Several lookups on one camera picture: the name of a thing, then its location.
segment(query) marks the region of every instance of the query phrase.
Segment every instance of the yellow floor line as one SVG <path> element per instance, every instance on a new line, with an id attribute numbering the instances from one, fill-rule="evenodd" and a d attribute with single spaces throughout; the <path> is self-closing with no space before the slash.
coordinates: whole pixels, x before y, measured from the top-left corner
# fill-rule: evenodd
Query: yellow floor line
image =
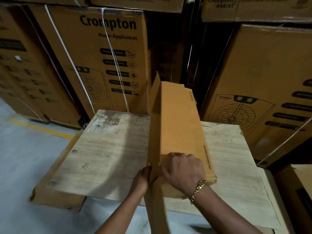
<path id="1" fill-rule="evenodd" d="M 11 122 L 11 123 L 14 123 L 16 125 L 26 126 L 28 128 L 34 129 L 34 130 L 42 131 L 42 132 L 45 132 L 45 133 L 48 133 L 48 134 L 52 134 L 52 135 L 55 135 L 55 136 L 59 136 L 59 137 L 62 137 L 62 138 L 66 138 L 66 139 L 72 139 L 74 137 L 73 135 L 70 135 L 70 134 L 62 133 L 62 132 L 59 132 L 59 131 L 56 131 L 56 130 L 47 129 L 47 128 L 44 128 L 44 127 L 41 127 L 41 126 L 32 125 L 32 124 L 29 124 L 29 123 L 23 122 L 23 121 L 17 121 L 17 120 L 13 120 L 13 119 L 8 119 L 7 121 Z"/>

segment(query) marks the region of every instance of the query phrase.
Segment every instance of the person's right hand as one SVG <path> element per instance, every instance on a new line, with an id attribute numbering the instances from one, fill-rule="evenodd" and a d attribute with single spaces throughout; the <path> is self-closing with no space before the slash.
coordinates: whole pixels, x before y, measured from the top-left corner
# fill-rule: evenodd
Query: person's right hand
<path id="1" fill-rule="evenodd" d="M 185 153 L 169 153 L 168 157 L 168 168 L 161 166 L 163 177 L 170 185 L 191 198 L 198 182 L 206 179 L 201 160 Z"/>

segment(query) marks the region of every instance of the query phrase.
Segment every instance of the hand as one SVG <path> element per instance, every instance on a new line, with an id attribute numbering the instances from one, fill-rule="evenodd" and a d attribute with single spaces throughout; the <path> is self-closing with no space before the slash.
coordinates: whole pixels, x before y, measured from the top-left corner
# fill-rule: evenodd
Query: hand
<path id="1" fill-rule="evenodd" d="M 163 177 L 170 185 L 191 198 L 198 182 L 206 179 L 201 160 L 185 153 L 169 153 L 168 156 L 168 169 L 161 166 Z"/>
<path id="2" fill-rule="evenodd" d="M 142 198 L 148 187 L 149 187 L 149 175 L 151 173 L 151 166 L 148 165 L 143 169 L 139 170 L 135 175 L 129 194 L 128 195 L 136 195 L 138 198 Z"/>

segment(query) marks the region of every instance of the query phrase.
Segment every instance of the concrete floor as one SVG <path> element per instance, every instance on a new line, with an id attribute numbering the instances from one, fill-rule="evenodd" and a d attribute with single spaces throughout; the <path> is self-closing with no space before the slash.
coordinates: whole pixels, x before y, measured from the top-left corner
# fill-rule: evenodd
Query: concrete floor
<path id="1" fill-rule="evenodd" d="M 74 135 L 76 130 L 30 122 L 0 100 L 0 233 L 94 233 L 119 202 L 87 198 L 79 213 L 30 204 L 27 200 L 69 139 L 21 126 L 22 121 Z M 201 216 L 168 212 L 171 232 L 214 233 Z M 127 233 L 150 233 L 144 207 L 138 207 Z"/>

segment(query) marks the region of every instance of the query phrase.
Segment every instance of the gold bracelet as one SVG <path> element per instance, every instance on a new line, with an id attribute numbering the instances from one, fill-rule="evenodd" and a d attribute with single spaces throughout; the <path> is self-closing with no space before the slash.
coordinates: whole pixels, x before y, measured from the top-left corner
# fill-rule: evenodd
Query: gold bracelet
<path id="1" fill-rule="evenodd" d="M 197 187 L 196 187 L 196 190 L 195 190 L 195 192 L 194 192 L 194 194 L 193 194 L 193 196 L 192 196 L 192 199 L 191 199 L 191 204 L 194 203 L 194 200 L 195 200 L 195 197 L 196 197 L 197 192 L 200 191 L 200 189 L 201 189 L 207 182 L 208 182 L 208 181 L 199 181 L 199 182 L 198 182 L 198 185 L 197 185 Z"/>

